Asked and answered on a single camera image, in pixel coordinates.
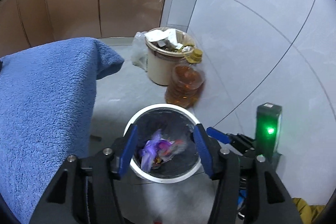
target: cream trash bin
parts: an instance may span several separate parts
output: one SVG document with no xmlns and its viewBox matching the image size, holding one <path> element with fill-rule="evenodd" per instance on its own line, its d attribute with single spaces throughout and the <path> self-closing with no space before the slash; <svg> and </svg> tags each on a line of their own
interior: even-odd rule
<svg viewBox="0 0 336 224">
<path fill-rule="evenodd" d="M 160 27 L 152 30 L 165 31 L 168 29 L 171 28 Z M 189 34 L 180 30 L 176 30 L 176 37 L 177 41 L 184 45 L 187 43 L 195 44 L 194 39 L 192 39 Z M 168 85 L 173 67 L 181 61 L 185 55 L 190 55 L 194 50 L 194 48 L 191 48 L 188 52 L 169 52 L 154 46 L 147 39 L 146 45 L 148 47 L 147 75 L 149 79 L 158 85 Z"/>
</svg>

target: plastic bag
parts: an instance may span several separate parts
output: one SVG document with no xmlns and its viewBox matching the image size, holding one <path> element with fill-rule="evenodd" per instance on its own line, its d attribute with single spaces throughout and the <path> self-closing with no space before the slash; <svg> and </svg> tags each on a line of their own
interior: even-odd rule
<svg viewBox="0 0 336 224">
<path fill-rule="evenodd" d="M 149 172 L 152 168 L 153 161 L 156 157 L 157 144 L 161 139 L 161 129 L 157 130 L 152 139 L 147 141 L 145 147 L 140 150 L 141 161 L 141 170 Z"/>
<path fill-rule="evenodd" d="M 147 71 L 148 49 L 146 46 L 145 33 L 137 32 L 132 42 L 132 64 Z"/>
</svg>

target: orange liquid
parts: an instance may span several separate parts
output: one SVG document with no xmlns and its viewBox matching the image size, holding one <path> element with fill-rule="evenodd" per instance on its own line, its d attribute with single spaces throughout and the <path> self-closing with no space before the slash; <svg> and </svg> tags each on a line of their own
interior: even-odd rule
<svg viewBox="0 0 336 224">
<path fill-rule="evenodd" d="M 199 98 L 204 78 L 200 72 L 188 65 L 173 68 L 166 91 L 166 102 L 184 108 L 191 107 Z"/>
</svg>

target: blue towel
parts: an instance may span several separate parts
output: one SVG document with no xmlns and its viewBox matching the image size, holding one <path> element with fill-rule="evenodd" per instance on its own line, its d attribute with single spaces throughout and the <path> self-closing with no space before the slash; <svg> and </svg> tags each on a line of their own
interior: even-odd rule
<svg viewBox="0 0 336 224">
<path fill-rule="evenodd" d="M 96 79 L 118 72 L 124 59 L 81 37 L 1 60 L 0 193 L 28 224 L 66 156 L 88 156 Z"/>
</svg>

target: white trash can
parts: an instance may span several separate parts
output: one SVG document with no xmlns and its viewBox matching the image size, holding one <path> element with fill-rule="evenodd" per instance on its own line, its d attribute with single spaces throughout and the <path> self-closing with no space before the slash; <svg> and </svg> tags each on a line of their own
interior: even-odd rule
<svg viewBox="0 0 336 224">
<path fill-rule="evenodd" d="M 175 183 L 191 177 L 199 170 L 201 159 L 192 135 L 194 126 L 200 122 L 189 111 L 170 104 L 145 107 L 133 115 L 125 128 L 124 135 L 132 123 L 138 127 L 138 141 L 130 167 L 138 177 L 157 183 Z M 141 170 L 139 150 L 158 129 L 162 130 L 162 136 L 165 139 L 173 141 L 182 138 L 186 140 L 187 147 L 184 152 L 175 155 L 172 160 L 162 164 L 160 168 L 151 169 L 147 173 Z"/>
</svg>

